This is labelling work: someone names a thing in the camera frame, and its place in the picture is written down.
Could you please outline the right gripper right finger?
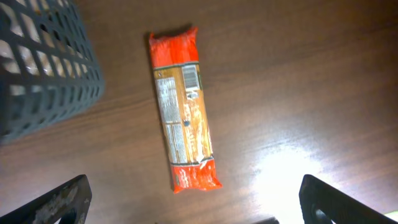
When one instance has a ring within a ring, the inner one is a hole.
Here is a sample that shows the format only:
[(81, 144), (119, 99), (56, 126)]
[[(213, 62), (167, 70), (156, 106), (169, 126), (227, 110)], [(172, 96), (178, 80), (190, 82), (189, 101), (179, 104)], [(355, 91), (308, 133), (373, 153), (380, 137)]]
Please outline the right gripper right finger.
[(305, 224), (397, 224), (397, 222), (306, 174), (299, 191)]

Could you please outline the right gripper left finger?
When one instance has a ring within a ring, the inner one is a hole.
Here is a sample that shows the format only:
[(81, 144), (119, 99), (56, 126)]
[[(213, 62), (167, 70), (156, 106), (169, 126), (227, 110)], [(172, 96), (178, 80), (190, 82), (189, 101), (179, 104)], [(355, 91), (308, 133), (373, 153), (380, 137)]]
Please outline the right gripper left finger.
[(35, 200), (1, 217), (1, 223), (84, 224), (92, 199), (86, 175), (59, 185)]

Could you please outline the grey plastic shopping basket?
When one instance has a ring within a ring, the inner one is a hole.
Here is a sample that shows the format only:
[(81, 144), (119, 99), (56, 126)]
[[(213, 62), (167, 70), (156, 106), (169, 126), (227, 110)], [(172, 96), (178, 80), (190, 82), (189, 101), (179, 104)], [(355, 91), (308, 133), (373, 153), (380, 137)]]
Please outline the grey plastic shopping basket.
[(1, 144), (82, 113), (104, 89), (73, 1), (1, 0)]

